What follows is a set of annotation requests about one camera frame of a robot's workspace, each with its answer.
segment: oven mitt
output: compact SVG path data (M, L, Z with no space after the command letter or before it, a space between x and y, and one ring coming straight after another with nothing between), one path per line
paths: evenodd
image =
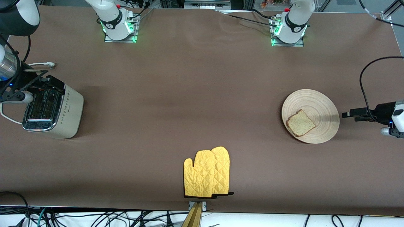
M212 149L215 156L215 173L213 177L212 194L229 194L229 175L230 175L230 157L224 147L215 147Z
M229 193L230 157L224 147L198 151L194 163L184 161L185 197L217 198Z
M188 158L184 161L185 197L211 198L216 159L212 151L198 151L195 163Z

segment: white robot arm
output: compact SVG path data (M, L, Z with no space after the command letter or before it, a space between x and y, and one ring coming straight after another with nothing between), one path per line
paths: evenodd
M118 8L114 0L85 0L97 13L108 37L113 40L123 40L133 33L129 26L133 13L124 8Z
M295 0L289 12L277 15L281 18L281 23L274 35L284 43L296 43L304 35L314 9L314 0Z

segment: brown tablecloth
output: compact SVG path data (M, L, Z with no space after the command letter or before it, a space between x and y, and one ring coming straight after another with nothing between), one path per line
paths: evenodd
M403 214L404 140L341 119L332 140L309 145L280 117L285 98L303 88L340 113L364 107L362 68L400 55L391 26L367 14L315 13L305 46L286 48L271 46L264 25L216 11L155 10L137 43L118 44L103 42L92 8L40 13L27 62L59 64L52 75L84 96L82 122L75 138L56 140L0 118L0 190L32 205L186 210L183 161L224 146L235 194L208 201L214 211ZM27 39L11 44L25 53ZM373 108L404 97L403 70L385 60L366 71ZM24 108L5 112L19 120Z

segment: toast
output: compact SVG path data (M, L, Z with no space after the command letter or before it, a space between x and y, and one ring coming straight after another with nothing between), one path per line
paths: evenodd
M295 115L289 117L286 121L286 125L296 137L302 137L316 127L313 121L302 109L300 109Z

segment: plate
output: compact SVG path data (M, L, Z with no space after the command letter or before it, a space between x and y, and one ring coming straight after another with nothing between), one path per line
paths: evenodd
M295 136L287 127L290 116L302 109L316 125L301 137ZM282 106L282 120L286 129L296 139L305 143L324 143L335 136L339 128L339 114L334 103L324 94L310 89L302 89L290 94Z

